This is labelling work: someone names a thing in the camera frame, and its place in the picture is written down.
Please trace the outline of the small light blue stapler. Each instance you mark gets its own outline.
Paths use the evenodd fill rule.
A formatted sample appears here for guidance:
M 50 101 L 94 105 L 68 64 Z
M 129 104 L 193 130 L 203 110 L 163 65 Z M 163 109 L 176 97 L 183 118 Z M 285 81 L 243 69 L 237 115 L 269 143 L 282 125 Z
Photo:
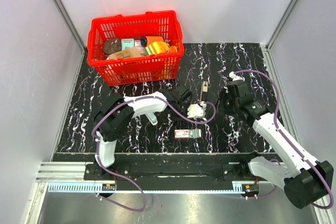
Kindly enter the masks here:
M 157 125 L 157 117 L 155 116 L 154 113 L 150 112 L 148 114 L 146 114 L 146 117 L 148 118 L 148 120 L 150 121 L 150 123 L 152 125 Z

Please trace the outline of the orange cylindrical can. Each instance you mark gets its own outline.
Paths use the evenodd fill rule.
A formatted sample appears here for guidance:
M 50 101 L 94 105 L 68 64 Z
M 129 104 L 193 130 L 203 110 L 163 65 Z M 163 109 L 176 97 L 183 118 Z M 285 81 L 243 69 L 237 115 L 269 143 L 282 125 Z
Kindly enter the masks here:
M 161 36 L 142 36 L 140 39 L 140 43 L 142 47 L 147 47 L 153 42 L 163 42 L 164 38 Z

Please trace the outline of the brown round cookie pack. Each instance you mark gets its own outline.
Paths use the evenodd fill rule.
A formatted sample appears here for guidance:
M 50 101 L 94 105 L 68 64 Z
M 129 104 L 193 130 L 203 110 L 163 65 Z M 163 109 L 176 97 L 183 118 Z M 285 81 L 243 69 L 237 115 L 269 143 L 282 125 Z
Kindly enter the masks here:
M 108 39 L 103 44 L 103 52 L 107 56 L 115 52 L 121 51 L 121 50 L 122 50 L 122 45 L 121 45 L 121 40 L 119 38 Z

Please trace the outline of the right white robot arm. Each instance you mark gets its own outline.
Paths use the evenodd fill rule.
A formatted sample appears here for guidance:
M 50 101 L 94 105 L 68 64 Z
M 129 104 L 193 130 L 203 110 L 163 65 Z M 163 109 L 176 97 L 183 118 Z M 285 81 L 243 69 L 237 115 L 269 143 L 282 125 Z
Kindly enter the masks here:
M 275 164 L 260 154 L 248 154 L 233 170 L 245 180 L 261 177 L 282 189 L 288 200 L 302 209 L 328 195 L 334 169 L 327 162 L 309 154 L 290 133 L 274 119 L 275 113 L 256 99 L 243 80 L 232 80 L 220 93 L 218 110 L 237 116 L 261 135 L 276 151 L 284 165 Z

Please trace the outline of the orange snack packet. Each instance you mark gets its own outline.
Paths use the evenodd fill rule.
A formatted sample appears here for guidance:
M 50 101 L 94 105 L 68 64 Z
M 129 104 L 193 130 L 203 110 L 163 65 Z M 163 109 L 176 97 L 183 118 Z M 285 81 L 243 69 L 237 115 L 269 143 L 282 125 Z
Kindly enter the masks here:
M 176 53 L 176 52 L 178 52 L 178 48 L 176 46 L 171 46 L 170 49 L 169 49 L 169 52 L 170 53 Z

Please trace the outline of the brown cardboard box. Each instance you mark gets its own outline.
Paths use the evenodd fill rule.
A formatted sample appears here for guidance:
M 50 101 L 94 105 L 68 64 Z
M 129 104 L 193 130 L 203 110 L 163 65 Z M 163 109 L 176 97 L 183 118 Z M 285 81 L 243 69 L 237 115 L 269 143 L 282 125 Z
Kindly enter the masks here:
M 128 48 L 126 50 L 118 51 L 110 54 L 107 60 L 131 59 L 141 57 L 140 52 L 136 47 Z

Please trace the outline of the aluminium frame rail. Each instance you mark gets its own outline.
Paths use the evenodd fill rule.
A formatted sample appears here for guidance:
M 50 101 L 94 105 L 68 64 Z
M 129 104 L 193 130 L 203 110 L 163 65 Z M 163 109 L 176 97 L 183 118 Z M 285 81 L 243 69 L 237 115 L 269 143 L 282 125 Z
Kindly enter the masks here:
M 93 163 L 43 162 L 37 182 L 58 193 L 95 194 L 250 194 L 254 181 L 217 179 L 210 175 L 125 174 L 99 175 Z

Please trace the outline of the yellow green striped box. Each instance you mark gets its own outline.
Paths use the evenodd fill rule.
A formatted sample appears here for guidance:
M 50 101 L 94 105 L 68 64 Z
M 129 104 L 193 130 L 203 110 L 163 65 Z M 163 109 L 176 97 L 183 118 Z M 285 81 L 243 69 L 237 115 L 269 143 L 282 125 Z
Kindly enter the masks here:
M 147 55 L 159 55 L 168 52 L 170 45 L 164 41 L 155 41 L 145 47 Z

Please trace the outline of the teal white small box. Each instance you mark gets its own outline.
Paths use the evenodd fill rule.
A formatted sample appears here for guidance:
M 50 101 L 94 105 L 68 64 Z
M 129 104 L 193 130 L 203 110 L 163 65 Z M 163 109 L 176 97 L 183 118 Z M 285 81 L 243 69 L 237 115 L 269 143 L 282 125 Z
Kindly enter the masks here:
M 135 42 L 133 38 L 124 38 L 121 39 L 121 48 L 122 50 L 126 50 L 128 48 L 132 48 L 135 46 Z

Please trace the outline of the white black stapler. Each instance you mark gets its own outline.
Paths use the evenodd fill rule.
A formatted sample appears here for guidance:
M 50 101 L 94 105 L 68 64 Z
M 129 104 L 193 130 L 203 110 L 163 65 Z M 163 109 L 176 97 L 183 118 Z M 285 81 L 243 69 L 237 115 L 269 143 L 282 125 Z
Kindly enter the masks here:
M 202 82 L 202 87 L 201 87 L 199 102 L 206 102 L 207 97 L 208 97 L 208 82 L 203 81 Z

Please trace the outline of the red plastic shopping basket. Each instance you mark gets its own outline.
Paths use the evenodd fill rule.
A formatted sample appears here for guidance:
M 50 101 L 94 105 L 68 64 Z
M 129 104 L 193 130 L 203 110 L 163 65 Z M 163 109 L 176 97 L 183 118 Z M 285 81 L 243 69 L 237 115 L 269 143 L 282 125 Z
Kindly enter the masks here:
M 174 79 L 184 55 L 176 12 L 95 18 L 88 35 L 88 64 L 109 86 Z

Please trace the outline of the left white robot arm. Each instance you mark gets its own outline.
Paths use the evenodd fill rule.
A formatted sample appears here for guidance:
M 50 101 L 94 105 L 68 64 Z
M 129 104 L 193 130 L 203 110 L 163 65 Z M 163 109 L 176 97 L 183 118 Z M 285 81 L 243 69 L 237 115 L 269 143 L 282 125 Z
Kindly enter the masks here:
M 161 89 L 138 97 L 123 97 L 119 93 L 114 93 L 109 103 L 103 106 L 93 118 L 92 133 L 99 143 L 98 154 L 95 156 L 98 163 L 96 174 L 104 180 L 112 177 L 117 140 L 125 134 L 133 118 L 146 115 L 155 125 L 154 114 L 172 110 L 171 106 L 183 116 L 187 116 L 191 98 L 192 92 L 185 86 Z

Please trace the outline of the red white staples box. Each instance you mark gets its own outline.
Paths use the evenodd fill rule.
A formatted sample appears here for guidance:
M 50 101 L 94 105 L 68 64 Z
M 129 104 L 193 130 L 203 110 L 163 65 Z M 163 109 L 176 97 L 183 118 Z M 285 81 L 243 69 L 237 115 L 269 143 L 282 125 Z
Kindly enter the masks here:
M 201 129 L 189 129 L 189 130 L 175 130 L 175 138 L 200 138 L 202 137 Z

